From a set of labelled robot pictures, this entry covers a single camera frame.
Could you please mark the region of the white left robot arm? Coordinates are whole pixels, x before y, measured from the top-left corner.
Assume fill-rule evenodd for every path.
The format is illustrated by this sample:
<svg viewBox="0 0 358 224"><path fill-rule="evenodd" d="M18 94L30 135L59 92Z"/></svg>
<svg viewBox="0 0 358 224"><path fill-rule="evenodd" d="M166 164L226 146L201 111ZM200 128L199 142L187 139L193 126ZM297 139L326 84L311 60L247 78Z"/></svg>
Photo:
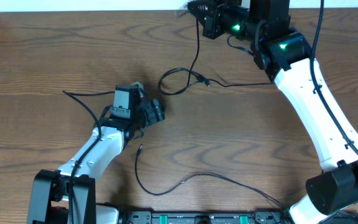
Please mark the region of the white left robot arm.
<svg viewBox="0 0 358 224"><path fill-rule="evenodd" d="M118 85L114 101L95 117L91 137L57 170L34 178L28 223L118 223L119 210L96 203L96 184L110 162L141 132L164 120L157 99L140 82Z"/></svg>

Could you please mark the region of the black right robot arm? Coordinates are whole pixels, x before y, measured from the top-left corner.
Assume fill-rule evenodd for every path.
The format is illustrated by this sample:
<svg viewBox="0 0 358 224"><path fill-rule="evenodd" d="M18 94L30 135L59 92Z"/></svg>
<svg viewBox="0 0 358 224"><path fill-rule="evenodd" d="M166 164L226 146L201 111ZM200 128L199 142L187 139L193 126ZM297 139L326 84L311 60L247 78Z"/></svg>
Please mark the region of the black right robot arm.
<svg viewBox="0 0 358 224"><path fill-rule="evenodd" d="M316 44L290 27L289 0L190 1L189 12L215 39L248 40L255 64L287 97L318 154L322 173L289 209L293 223L320 223L358 203L358 133L330 92L315 57Z"/></svg>

